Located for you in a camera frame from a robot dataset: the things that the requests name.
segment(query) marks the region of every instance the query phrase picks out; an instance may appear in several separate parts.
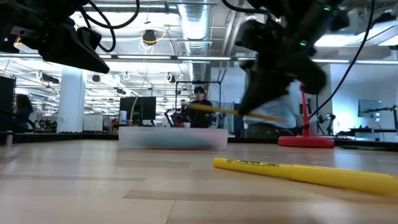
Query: red base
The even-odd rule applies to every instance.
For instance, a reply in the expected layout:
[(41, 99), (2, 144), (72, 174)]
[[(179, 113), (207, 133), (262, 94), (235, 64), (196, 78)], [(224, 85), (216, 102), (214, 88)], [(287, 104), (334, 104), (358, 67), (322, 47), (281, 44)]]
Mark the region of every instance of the red base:
[(278, 145), (289, 147), (334, 148), (335, 140), (330, 137), (281, 136), (279, 137)]

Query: cap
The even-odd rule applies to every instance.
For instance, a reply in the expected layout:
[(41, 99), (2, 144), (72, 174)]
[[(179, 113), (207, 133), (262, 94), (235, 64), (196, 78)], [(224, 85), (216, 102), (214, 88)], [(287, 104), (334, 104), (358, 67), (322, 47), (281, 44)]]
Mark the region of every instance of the cap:
[(205, 89), (202, 86), (198, 86), (193, 90), (195, 93), (205, 93)]

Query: man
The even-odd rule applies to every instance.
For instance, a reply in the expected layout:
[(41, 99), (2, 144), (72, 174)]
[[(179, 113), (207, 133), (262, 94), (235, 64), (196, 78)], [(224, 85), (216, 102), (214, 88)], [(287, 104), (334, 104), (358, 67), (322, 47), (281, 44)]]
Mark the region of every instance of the man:
[(275, 139), (279, 138), (279, 136), (296, 135), (296, 133), (294, 133), (294, 129), (296, 128), (296, 117), (290, 108), (289, 95), (284, 95), (268, 101), (251, 111), (251, 113), (284, 118), (286, 122), (245, 116), (243, 121), (248, 124), (247, 138)]
[[(198, 86), (194, 89), (195, 100), (191, 104), (213, 106), (210, 101), (205, 99), (205, 89)], [(187, 116), (191, 121), (191, 128), (209, 128), (211, 125), (211, 113), (200, 110), (187, 110)]]

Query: metal frame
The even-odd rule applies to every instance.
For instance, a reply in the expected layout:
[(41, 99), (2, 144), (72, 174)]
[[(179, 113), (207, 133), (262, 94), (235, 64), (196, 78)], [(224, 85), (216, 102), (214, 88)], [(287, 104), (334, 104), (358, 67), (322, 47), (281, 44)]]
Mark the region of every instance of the metal frame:
[(191, 83), (191, 84), (218, 84), (219, 86), (219, 106), (221, 107), (221, 82), (220, 81), (177, 81), (175, 82), (175, 108), (177, 109), (177, 92), (178, 92), (178, 84), (180, 83)]

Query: person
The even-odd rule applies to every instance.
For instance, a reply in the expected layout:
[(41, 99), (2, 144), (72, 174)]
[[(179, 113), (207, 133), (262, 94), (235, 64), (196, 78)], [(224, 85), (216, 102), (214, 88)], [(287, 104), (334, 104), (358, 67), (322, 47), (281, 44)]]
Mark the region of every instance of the person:
[[(205, 89), (198, 86), (194, 89), (195, 100), (191, 104), (213, 106), (205, 99)], [(191, 121), (191, 128), (209, 128), (212, 123), (211, 113), (200, 110), (187, 110), (188, 119)]]
[[(17, 107), (14, 108), (14, 113), (21, 118), (29, 119), (30, 114), (33, 112), (32, 103), (27, 95), (18, 94), (16, 97)], [(14, 117), (12, 122), (16, 125), (15, 132), (23, 132), (23, 129), (28, 128), (27, 121)]]
[(248, 124), (247, 138), (274, 139), (279, 136), (296, 135), (297, 119), (290, 108), (289, 95), (280, 96), (274, 100), (264, 103), (251, 111), (253, 114), (275, 116), (284, 118), (286, 122), (264, 120), (245, 116), (243, 121)]

